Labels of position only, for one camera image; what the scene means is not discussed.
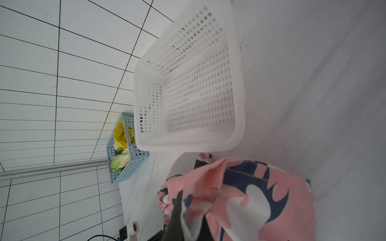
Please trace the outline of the light blue perforated basket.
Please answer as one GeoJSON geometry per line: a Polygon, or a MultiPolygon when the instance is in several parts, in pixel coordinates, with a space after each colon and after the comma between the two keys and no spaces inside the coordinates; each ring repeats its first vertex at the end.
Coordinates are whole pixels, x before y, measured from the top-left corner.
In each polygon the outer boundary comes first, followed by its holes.
{"type": "Polygon", "coordinates": [[[122,113],[107,143],[107,158],[111,184],[131,178],[149,158],[147,151],[137,147],[134,116],[122,113]]]}

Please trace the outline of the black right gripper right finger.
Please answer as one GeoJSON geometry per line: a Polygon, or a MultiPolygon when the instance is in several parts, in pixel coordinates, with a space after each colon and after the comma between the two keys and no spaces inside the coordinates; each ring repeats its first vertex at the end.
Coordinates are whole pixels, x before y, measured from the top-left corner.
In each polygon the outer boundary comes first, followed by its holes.
{"type": "Polygon", "coordinates": [[[197,241],[214,241],[206,217],[203,217],[202,227],[197,241]]]}

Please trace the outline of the yellow toy cabbage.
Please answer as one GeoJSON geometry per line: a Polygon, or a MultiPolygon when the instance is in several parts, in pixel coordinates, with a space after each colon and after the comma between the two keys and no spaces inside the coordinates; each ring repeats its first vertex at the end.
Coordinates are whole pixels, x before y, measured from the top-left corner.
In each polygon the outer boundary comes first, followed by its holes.
{"type": "Polygon", "coordinates": [[[117,128],[113,131],[114,138],[114,149],[119,154],[125,154],[128,152],[128,142],[126,140],[126,134],[124,130],[124,124],[122,121],[119,121],[117,128]]]}

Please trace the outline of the pink shark print shorts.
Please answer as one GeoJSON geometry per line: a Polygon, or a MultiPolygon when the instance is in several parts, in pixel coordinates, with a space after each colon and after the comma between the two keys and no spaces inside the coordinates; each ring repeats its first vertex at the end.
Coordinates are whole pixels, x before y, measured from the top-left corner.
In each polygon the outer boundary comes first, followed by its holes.
{"type": "Polygon", "coordinates": [[[197,241],[205,216],[214,241],[314,241],[315,197],[308,179],[275,166],[201,153],[195,167],[158,192],[165,232],[183,191],[184,241],[197,241]]]}

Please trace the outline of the white perforated basket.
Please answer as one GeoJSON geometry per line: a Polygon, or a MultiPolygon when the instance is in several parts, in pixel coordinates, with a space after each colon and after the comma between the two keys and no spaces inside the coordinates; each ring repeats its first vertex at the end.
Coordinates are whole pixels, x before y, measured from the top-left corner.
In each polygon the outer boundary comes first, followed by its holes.
{"type": "Polygon", "coordinates": [[[221,152],[245,132],[241,51],[230,1],[193,1],[134,71],[139,149],[221,152]]]}

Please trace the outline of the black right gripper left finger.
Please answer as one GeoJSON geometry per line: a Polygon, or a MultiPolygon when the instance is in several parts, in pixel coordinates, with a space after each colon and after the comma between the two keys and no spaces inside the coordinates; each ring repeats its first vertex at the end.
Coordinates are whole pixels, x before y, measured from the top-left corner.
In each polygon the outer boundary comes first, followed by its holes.
{"type": "Polygon", "coordinates": [[[183,241],[184,234],[181,226],[183,191],[180,191],[175,201],[175,206],[169,220],[169,225],[162,236],[162,241],[183,241]]]}

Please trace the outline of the green toy lettuce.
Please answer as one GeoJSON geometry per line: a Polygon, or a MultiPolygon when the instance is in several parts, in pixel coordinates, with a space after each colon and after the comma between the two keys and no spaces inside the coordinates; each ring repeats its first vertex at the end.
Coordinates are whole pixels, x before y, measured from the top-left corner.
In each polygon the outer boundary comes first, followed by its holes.
{"type": "Polygon", "coordinates": [[[115,156],[111,162],[111,169],[114,171],[122,172],[131,160],[130,152],[128,148],[125,148],[121,154],[115,156]]]}

